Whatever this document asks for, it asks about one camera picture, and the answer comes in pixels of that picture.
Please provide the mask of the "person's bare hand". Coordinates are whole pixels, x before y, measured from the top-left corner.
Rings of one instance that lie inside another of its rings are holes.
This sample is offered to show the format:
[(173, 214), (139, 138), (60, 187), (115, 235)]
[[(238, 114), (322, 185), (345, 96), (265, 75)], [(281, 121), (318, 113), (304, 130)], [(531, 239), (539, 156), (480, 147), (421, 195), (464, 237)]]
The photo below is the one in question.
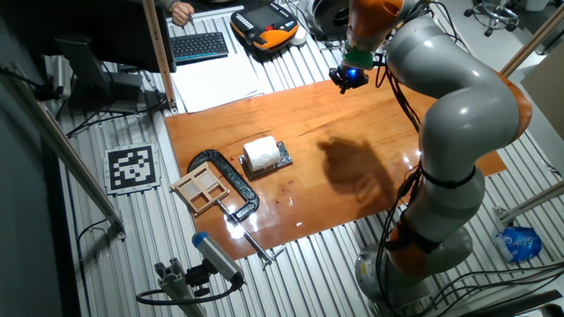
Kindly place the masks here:
[(195, 9), (191, 4), (174, 2), (169, 6), (172, 21), (177, 26), (186, 26), (192, 19)]

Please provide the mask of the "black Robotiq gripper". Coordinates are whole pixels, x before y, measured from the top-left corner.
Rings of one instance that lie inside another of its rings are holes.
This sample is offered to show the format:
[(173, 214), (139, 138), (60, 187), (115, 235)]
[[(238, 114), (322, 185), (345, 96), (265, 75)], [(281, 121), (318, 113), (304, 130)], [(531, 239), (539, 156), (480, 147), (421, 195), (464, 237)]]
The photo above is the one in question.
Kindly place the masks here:
[(349, 89), (356, 89), (368, 83), (368, 75), (364, 70), (346, 65), (331, 68), (329, 75), (333, 83), (340, 88), (340, 94), (345, 94)]

